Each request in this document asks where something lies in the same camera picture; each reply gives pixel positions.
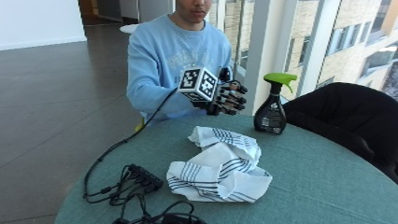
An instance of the building exterior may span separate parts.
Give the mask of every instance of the building exterior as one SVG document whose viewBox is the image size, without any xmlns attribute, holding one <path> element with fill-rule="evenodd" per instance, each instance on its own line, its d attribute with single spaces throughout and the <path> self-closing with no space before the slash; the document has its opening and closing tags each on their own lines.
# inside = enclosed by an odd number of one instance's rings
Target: building exterior
<svg viewBox="0 0 398 224">
<path fill-rule="evenodd" d="M 297 2 L 285 71 L 277 71 L 296 74 L 298 78 L 302 74 L 306 51 L 309 50 L 318 4 L 318 0 L 301 0 Z M 224 33 L 233 44 L 235 57 L 239 54 L 237 63 L 245 68 L 256 1 L 247 0 L 245 2 L 239 50 L 237 32 L 241 1 L 227 1 L 225 5 Z M 213 6 L 211 18 L 220 18 L 215 8 L 217 7 Z M 349 82 L 369 86 L 380 91 L 384 89 L 386 80 L 389 80 L 392 64 L 394 58 L 397 58 L 397 18 L 398 1 L 342 0 L 317 88 L 332 82 Z M 298 81 L 292 83 L 294 92 L 282 89 L 282 95 L 289 100 L 297 97 L 298 83 Z"/>
</svg>

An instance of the striped cloth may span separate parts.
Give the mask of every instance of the striped cloth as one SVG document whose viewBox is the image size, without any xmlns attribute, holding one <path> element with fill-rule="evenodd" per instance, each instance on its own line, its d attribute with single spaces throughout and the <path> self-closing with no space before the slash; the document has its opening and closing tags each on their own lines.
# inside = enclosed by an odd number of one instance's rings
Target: striped cloth
<svg viewBox="0 0 398 224">
<path fill-rule="evenodd" d="M 228 131 L 221 129 L 196 128 L 201 136 L 211 136 L 201 132 L 209 130 L 224 133 L 223 135 L 227 136 Z M 231 143 L 249 142 L 244 140 L 249 138 L 244 135 L 240 136 L 239 141 L 236 133 L 229 133 L 229 135 L 225 139 Z M 204 145 L 201 153 L 188 162 L 172 162 L 167 173 L 172 192 L 184 195 L 191 201 L 253 203 L 264 195 L 273 180 L 272 175 L 256 167 L 253 160 L 244 159 L 236 154 L 237 144 L 228 144 L 219 140 L 212 145 Z"/>
<path fill-rule="evenodd" d="M 255 138 L 224 129 L 197 126 L 188 139 L 201 147 L 201 150 L 205 150 L 215 143 L 227 143 L 236 154 L 243 159 L 249 160 L 253 166 L 257 166 L 261 149 Z"/>
</svg>

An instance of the man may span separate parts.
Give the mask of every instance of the man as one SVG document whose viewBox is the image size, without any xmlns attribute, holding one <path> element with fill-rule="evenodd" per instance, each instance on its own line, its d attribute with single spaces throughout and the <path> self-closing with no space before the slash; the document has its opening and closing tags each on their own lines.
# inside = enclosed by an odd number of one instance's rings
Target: man
<svg viewBox="0 0 398 224">
<path fill-rule="evenodd" d="M 232 47 L 228 38 L 204 18 L 212 0 L 176 0 L 176 11 L 140 24 L 129 37 L 127 96 L 145 121 L 180 84 L 181 71 L 205 67 L 219 75 L 228 67 Z M 152 123 L 188 115 L 205 114 L 176 92 Z"/>
</svg>

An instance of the sweatshirt sleeve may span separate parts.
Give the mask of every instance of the sweatshirt sleeve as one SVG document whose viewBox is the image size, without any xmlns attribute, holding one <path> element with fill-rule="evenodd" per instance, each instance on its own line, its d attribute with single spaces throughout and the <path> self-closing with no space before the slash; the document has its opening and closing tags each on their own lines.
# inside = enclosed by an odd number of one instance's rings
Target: sweatshirt sleeve
<svg viewBox="0 0 398 224">
<path fill-rule="evenodd" d="M 147 41 L 144 35 L 136 33 L 129 37 L 127 97 L 137 110 L 153 114 L 173 89 L 161 86 L 159 57 Z M 175 92 L 161 107 L 159 117 L 192 114 L 193 110 L 189 99 Z"/>
</svg>

